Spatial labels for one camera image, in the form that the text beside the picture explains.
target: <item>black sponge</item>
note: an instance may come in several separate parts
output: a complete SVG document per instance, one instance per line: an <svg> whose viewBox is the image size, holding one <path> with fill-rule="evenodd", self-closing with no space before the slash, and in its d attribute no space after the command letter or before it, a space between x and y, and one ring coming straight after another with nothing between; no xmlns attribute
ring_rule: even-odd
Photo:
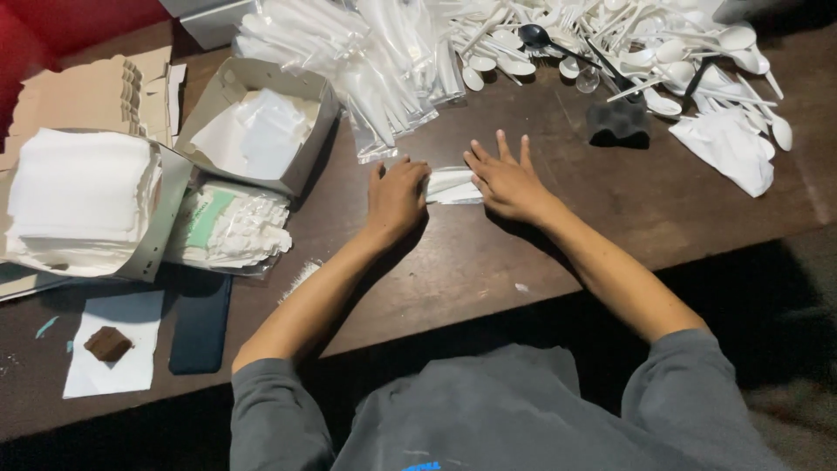
<svg viewBox="0 0 837 471"><path fill-rule="evenodd" d="M587 133L590 145L600 148L649 148L650 123L645 100L631 103L620 98L592 104L587 109Z"/></svg>

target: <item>sweatshirt sleeve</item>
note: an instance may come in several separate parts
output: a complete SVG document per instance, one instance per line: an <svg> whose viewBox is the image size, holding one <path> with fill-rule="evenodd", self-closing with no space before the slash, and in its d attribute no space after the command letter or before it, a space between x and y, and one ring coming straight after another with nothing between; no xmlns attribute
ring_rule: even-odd
<svg viewBox="0 0 837 471"><path fill-rule="evenodd" d="M288 360L264 359L233 375L232 471L329 469L326 421Z"/></svg>
<svg viewBox="0 0 837 471"><path fill-rule="evenodd" d="M787 469L750 423L735 368L702 330L674 332L651 345L625 388L622 416L711 466Z"/></svg>

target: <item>open cardboard box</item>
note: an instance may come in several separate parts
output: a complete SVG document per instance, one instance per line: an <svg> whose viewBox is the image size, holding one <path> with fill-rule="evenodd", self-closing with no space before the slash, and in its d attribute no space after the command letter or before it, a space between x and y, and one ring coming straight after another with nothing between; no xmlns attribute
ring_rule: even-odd
<svg viewBox="0 0 837 471"><path fill-rule="evenodd" d="M113 132L95 129L59 129L63 132ZM144 282L153 282L157 275L157 270L160 267L162 254L166 251L166 243L168 236L172 232L174 220L177 216L177 211L180 209L180 202L183 199L183 193L189 183L189 178L192 174L192 164L178 155L170 148L165 147L159 142L152 141L144 137L131 136L135 139L142 139L148 142L152 150L160 153L162 176L157 185L157 198L154 212L151 220L148 223L148 229L145 235L140 240L139 246L134 250L134 253L118 270L110 274L102 276L114 276L128 278L132 280L142 280ZM18 171L17 165L12 168L7 177L0 181L0 259L6 261L13 261L20 265L43 270L43 267L35 267L27 265L14 258L7 257L6 253L6 231L12 225L12 217L8 215L8 198L12 189L12 182L14 176ZM66 270L50 269L45 270L56 275L73 276L74 273Z"/></svg>
<svg viewBox="0 0 837 471"><path fill-rule="evenodd" d="M242 101L248 92L264 88L280 95L298 96L304 100L319 102L319 111L311 134L279 179L243 177L215 167L206 155L195 148L191 142L192 138L230 105ZM231 58L221 64L218 72L209 81L195 109L183 123L174 149L209 173L299 196L339 109L340 102L335 97L334 90L328 80L320 75L305 72L295 76L283 72L279 65L263 60Z"/></svg>

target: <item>wooden table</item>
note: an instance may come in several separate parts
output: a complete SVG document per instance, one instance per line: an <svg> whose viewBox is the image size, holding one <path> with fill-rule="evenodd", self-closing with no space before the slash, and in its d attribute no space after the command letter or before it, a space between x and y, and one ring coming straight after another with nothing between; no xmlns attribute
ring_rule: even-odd
<svg viewBox="0 0 837 471"><path fill-rule="evenodd" d="M188 64L184 116L228 49L190 55L175 30L175 63ZM172 43L162 23L68 58L65 65L135 54ZM753 199L680 145L667 125L654 122L649 151L592 148L584 137L591 96L541 68L518 87L505 77L467 95L467 106L399 140L399 147L433 167L461 164L472 138L492 142L496 129L517 139L528 133L532 161L544 184L605 236L651 269L671 267L827 225L837 215L837 25L794 34L763 47L783 86L778 111L793 126L794 149L780 152L772 188ZM772 96L766 83L757 89ZM229 381L238 347L276 307L307 261L326 261L362 226L368 166L358 165L348 122L336 130L327 162L318 165L310 193L288 224L294 248L264 282L237 280L229 311L224 367L214 375L172 376L167 369L175 316L160 327L154 381L149 391L64 401L70 355L85 299L102 292L70 288L45 292L0 308L0 439L16 437L184 394ZM547 246L501 228L481 205L431 206L415 247L390 256L362 288L357 303L324 355L416 334L545 298L580 286ZM528 292L516 289L528 287ZM59 315L45 338L35 332Z"/></svg>

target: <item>chocolate cake piece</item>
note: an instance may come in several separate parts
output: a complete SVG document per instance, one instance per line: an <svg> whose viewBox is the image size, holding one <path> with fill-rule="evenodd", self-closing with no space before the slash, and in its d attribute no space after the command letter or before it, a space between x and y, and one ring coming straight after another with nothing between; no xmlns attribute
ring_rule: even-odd
<svg viewBox="0 0 837 471"><path fill-rule="evenodd" d="M85 348L98 361L119 361L132 346L131 341L115 327L103 327L85 342Z"/></svg>

